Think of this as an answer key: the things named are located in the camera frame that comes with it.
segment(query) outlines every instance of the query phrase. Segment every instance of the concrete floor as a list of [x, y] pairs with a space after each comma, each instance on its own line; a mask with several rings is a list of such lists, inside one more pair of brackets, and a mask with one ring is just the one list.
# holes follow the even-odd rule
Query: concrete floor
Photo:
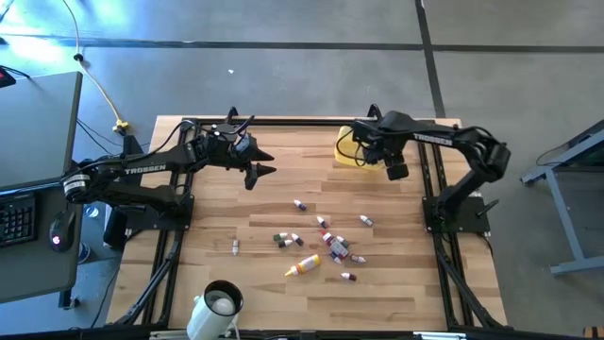
[[[81, 35], [88, 38], [422, 42], [412, 0], [69, 3]], [[604, 44], [599, 34], [604, 5], [599, 0], [424, 0], [424, 4], [433, 43]], [[0, 36], [9, 43], [0, 45], [0, 63], [32, 76], [76, 69], [73, 47], [7, 33], [74, 37], [69, 13], [60, 1], [14, 1], [0, 23]], [[243, 114], [363, 116], [376, 102], [384, 111], [435, 115], [424, 52], [95, 47], [85, 48], [84, 55], [141, 143], [150, 139], [159, 114], [222, 114], [230, 106]], [[562, 224], [547, 187], [527, 189], [518, 178], [542, 152], [602, 119], [604, 55], [443, 52], [435, 54], [435, 62], [446, 116], [488, 128], [512, 151], [506, 177], [483, 188], [487, 197], [501, 200], [490, 220], [509, 324], [520, 330], [573, 335], [585, 326], [601, 325], [604, 271], [559, 278], [549, 274], [550, 265], [571, 260]], [[114, 123], [109, 107], [88, 79], [79, 117], [119, 142], [109, 132]], [[78, 131], [75, 157], [101, 155], [102, 150]], [[85, 240], [98, 249], [100, 258], [114, 257], [100, 248], [100, 224], [89, 221], [89, 225], [83, 230]], [[587, 232], [588, 238], [599, 240], [592, 245], [602, 244], [602, 229]], [[75, 292], [84, 298], [79, 309], [55, 309], [57, 295], [0, 305], [0, 315], [5, 315], [0, 318], [0, 333], [90, 327], [116, 265], [111, 260], [80, 267]]]

